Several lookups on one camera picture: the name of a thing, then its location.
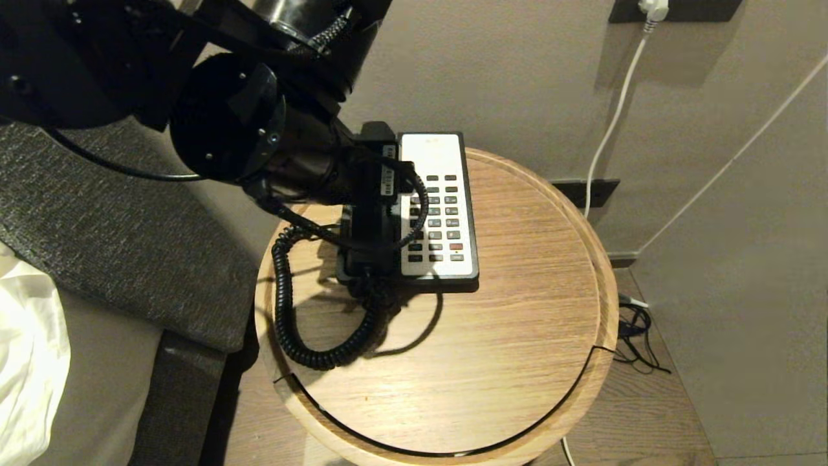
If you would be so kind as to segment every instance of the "round wooden table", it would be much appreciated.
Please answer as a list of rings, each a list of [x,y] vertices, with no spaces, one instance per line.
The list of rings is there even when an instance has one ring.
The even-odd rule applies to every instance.
[[[282,354],[270,247],[262,260],[261,357],[290,412],[353,463],[525,464],[585,414],[609,370],[618,292],[590,225],[526,168],[470,148],[466,157],[479,289],[406,297],[383,342],[353,364],[313,371]],[[341,207],[296,211],[330,224]],[[335,246],[304,241],[290,261],[302,338],[336,346],[363,311],[336,282]]]

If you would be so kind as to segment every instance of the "white power cord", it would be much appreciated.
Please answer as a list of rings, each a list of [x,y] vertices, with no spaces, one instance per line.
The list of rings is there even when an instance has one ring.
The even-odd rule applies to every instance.
[[[575,466],[575,460],[572,459],[572,453],[569,451],[569,444],[566,443],[566,436],[564,435],[561,438],[561,447],[564,449],[564,456],[566,456],[566,462],[570,466]]]
[[[601,139],[601,144],[598,146],[598,150],[595,151],[595,155],[592,157],[590,171],[586,175],[586,206],[584,207],[584,218],[590,217],[590,204],[592,203],[592,177],[595,174],[595,166],[598,165],[598,159],[604,151],[604,146],[607,145],[609,138],[612,137],[613,131],[615,131],[615,125],[618,123],[619,117],[621,116],[623,103],[627,99],[629,83],[633,80],[633,73],[635,72],[635,67],[638,65],[638,59],[641,58],[641,53],[644,51],[644,46],[647,45],[647,38],[650,37],[650,34],[652,34],[652,31],[656,28],[656,25],[667,17],[667,12],[670,11],[668,3],[668,0],[641,0],[638,2],[638,7],[641,8],[641,11],[647,14],[647,21],[644,23],[643,36],[641,38],[641,42],[638,43],[638,49],[635,51],[633,60],[629,62],[627,76],[623,79],[621,95],[619,96],[619,102],[615,107],[615,115],[613,115],[612,121],[609,122],[609,127],[607,128],[607,132],[604,134],[604,138]]]

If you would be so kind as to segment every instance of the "wooden floor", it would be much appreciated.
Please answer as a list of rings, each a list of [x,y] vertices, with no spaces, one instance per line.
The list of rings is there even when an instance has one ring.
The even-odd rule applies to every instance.
[[[619,291],[641,298],[630,272],[615,272]],[[650,342],[662,365],[672,369],[657,328],[651,330]],[[244,373],[238,389],[225,464],[351,465],[307,435],[282,407],[261,360]],[[598,399],[567,439],[579,466],[715,464],[699,418],[675,372],[643,375],[626,364],[614,363]],[[566,459],[554,447],[531,465],[566,465]]]

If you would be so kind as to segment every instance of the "power plug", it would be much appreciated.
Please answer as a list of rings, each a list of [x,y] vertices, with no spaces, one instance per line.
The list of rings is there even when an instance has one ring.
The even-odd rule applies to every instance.
[[[638,7],[647,14],[647,22],[661,22],[670,11],[670,0],[639,0]]]

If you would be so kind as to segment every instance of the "wall socket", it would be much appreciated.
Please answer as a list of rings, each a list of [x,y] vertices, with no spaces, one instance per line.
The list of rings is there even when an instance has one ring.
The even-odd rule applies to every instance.
[[[742,0],[670,0],[670,12],[664,21],[727,22],[733,18]],[[644,22],[647,16],[638,8],[638,0],[615,0],[609,22]]]
[[[550,181],[549,183],[556,187],[564,196],[568,197],[575,204],[575,207],[586,207],[586,180]],[[621,180],[618,179],[592,180],[592,201],[590,201],[590,208],[603,207],[619,183],[621,183]]]

